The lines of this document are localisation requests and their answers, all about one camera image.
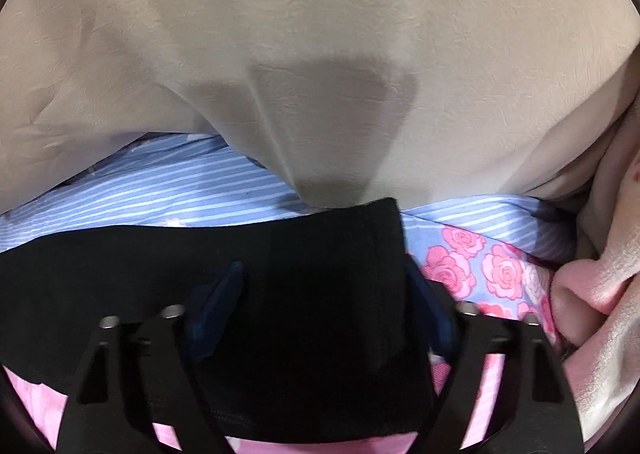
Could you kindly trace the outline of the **black pants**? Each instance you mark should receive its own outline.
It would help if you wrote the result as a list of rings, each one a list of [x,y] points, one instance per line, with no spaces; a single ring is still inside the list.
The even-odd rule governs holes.
[[[418,431],[434,411],[391,199],[229,227],[109,226],[1,256],[1,363],[93,434],[188,423],[278,443]]]

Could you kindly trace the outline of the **pale pink blanket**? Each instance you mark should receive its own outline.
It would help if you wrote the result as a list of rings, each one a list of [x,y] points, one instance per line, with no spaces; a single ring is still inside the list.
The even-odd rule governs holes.
[[[578,215],[574,261],[551,283],[554,324],[574,347],[564,362],[587,443],[639,381],[639,107],[615,131]]]

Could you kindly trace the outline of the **pink rose bed sheet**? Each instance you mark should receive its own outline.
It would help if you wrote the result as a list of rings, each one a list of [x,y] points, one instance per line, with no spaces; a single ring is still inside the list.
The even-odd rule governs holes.
[[[146,136],[1,218],[1,246],[106,225],[226,226],[308,207],[218,135]],[[485,314],[539,316],[556,338],[549,284],[574,248],[561,214],[524,196],[475,196],[402,213],[409,252],[454,298]]]

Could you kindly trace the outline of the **beige curtain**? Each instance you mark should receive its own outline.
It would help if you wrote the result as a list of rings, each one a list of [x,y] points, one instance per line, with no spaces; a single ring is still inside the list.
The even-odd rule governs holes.
[[[559,199],[638,88],[631,0],[1,0],[1,206],[152,132],[320,207]]]

